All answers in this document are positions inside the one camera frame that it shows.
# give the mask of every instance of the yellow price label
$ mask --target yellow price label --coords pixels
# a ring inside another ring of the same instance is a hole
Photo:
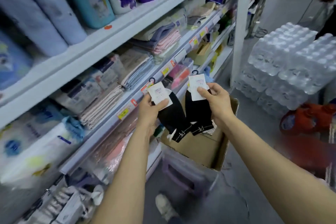
[[[126,108],[125,110],[123,110],[123,111],[118,115],[118,118],[122,120],[123,117],[125,117],[126,114],[128,114],[128,108]]]
[[[166,68],[162,71],[163,75],[166,75],[168,72],[169,72],[169,67],[166,67]]]

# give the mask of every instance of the pair of black socks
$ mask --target pair of black socks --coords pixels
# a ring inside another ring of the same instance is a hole
[[[192,101],[191,93],[187,90],[185,94],[185,115],[177,96],[171,92],[169,97],[173,104],[159,111],[157,117],[163,126],[168,129],[171,140],[180,142],[189,132],[195,136],[213,128],[208,100]]]

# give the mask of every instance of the water bottle pack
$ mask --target water bottle pack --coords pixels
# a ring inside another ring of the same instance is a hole
[[[287,23],[259,39],[237,89],[277,117],[336,77],[336,37]]]

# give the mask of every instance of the white shoe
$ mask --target white shoe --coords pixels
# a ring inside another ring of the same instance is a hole
[[[178,213],[171,206],[168,198],[163,194],[158,194],[155,198],[155,204],[162,217],[168,222],[172,217],[178,217]]]

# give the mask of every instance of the forearm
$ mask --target forearm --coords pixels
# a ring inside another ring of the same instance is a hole
[[[142,223],[149,129],[137,127],[92,224]]]
[[[285,223],[334,223],[334,192],[271,148],[236,117],[226,117],[220,127]]]

